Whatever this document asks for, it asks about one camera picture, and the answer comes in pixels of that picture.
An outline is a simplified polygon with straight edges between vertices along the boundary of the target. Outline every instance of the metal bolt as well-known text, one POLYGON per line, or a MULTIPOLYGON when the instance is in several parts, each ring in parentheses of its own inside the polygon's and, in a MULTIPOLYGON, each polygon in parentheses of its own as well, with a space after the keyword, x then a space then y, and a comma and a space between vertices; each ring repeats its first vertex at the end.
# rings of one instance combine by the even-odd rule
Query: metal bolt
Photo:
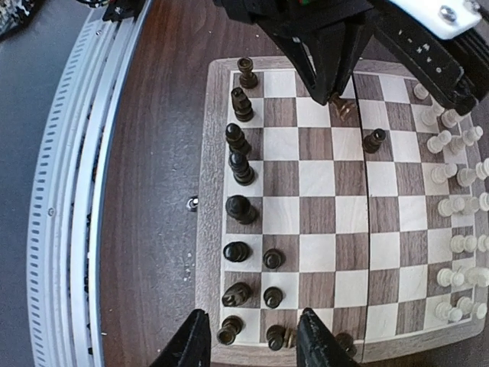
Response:
POLYGON ((440 17, 444 21, 447 21, 448 23, 454 23, 457 20, 457 13, 455 13, 455 10, 450 8, 449 6, 442 5, 440 8, 440 17))

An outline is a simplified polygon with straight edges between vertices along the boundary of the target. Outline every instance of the light square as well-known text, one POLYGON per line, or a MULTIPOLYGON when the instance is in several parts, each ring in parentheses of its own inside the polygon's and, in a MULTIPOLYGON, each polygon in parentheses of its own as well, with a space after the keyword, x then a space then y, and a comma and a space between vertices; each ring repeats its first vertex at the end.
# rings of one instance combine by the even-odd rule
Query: light square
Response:
POLYGON ((299 161, 300 196, 334 196, 333 161, 299 161))
POLYGON ((333 157, 336 161, 363 161, 359 128, 332 128, 333 157))
POLYGON ((408 266, 400 269, 399 302, 426 298, 428 265, 408 266))
POLYGON ((368 270, 337 271, 335 308, 367 305, 368 270))
POLYGON ((296 97, 295 71, 265 71, 264 96, 265 98, 296 97))
POLYGON ((264 128, 264 160, 299 160, 299 131, 297 128, 264 128))
POLYGON ((294 310, 299 306, 299 273, 261 273, 261 308, 268 308, 263 293, 269 287, 282 290, 283 300, 277 310, 294 310))
POLYGON ((370 196, 397 196, 397 176, 394 162, 367 162, 368 193, 370 196))
POLYGON ((366 196, 337 196, 336 233, 368 232, 366 196))
POLYGON ((397 329, 397 304, 369 306, 365 340, 371 341, 395 336, 397 329))
POLYGON ((428 229, 424 196, 399 196, 399 224, 401 232, 428 229))
POLYGON ((396 162, 420 162, 418 138, 415 132, 391 131, 390 140, 396 162))
POLYGON ((399 232, 372 233, 370 242, 370 269, 372 271, 400 267, 399 232))
POLYGON ((384 101, 358 100, 358 108, 361 111, 361 124, 363 128, 375 130, 382 128, 389 130, 389 118, 384 101))
POLYGON ((398 76, 380 75, 382 93, 385 102, 409 103, 404 78, 398 76))
POLYGON ((300 128, 330 128, 329 107, 312 98, 297 98, 297 126, 300 128))
POLYGON ((299 234, 299 197, 263 198, 263 234, 299 234))
POLYGON ((336 270, 335 235, 300 235, 299 271, 336 270))

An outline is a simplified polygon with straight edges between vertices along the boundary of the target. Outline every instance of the walnut wood surface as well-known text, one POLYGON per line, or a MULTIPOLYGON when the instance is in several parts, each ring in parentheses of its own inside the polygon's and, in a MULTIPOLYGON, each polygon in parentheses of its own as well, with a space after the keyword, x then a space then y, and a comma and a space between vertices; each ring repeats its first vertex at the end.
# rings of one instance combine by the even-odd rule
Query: walnut wood surface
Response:
MULTIPOLYGON (((107 367, 149 365, 194 307, 197 216, 185 201, 199 186, 209 63, 278 54, 259 28, 229 21, 211 1, 153 3, 121 98, 105 191, 107 367)), ((363 56, 395 61, 373 41, 363 56)), ((488 113, 487 101, 474 112, 482 119, 488 113)), ((488 142, 488 135, 479 142, 483 157, 488 142)), ((474 339, 371 366, 483 366, 488 339, 486 327, 474 339)))

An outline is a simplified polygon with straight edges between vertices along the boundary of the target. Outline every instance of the white pawn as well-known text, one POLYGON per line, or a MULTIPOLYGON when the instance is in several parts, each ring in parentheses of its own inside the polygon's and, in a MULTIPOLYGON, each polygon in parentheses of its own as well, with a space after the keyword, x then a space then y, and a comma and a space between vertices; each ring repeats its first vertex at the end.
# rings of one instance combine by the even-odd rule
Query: white pawn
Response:
POLYGON ((452 140, 452 134, 448 130, 443 130, 437 136, 433 136, 426 142, 426 147, 433 153, 439 153, 452 140))
POLYGON ((453 307, 448 302, 441 302, 436 306, 435 316, 443 321, 452 321, 457 323, 464 316, 459 308, 453 307))
POLYGON ((443 199, 438 203, 438 213, 440 216, 452 216, 454 213, 461 212, 465 208, 463 197, 456 199, 443 199))
POLYGON ((455 254, 465 252, 474 252, 477 248, 477 239, 473 235, 464 237, 463 235, 454 235, 450 240, 450 249, 455 254))
POLYGON ((455 163, 447 163, 443 166, 436 166, 431 170, 431 179, 435 184, 443 184, 450 177, 457 174, 457 165, 455 163))
POLYGON ((436 281, 442 287, 461 287, 465 282, 465 276, 462 273, 453 271, 452 269, 443 268, 436 275, 436 281))
POLYGON ((477 302, 474 303, 469 297, 461 297, 457 302, 459 308, 464 315, 474 314, 479 320, 482 320, 487 315, 487 304, 477 302))

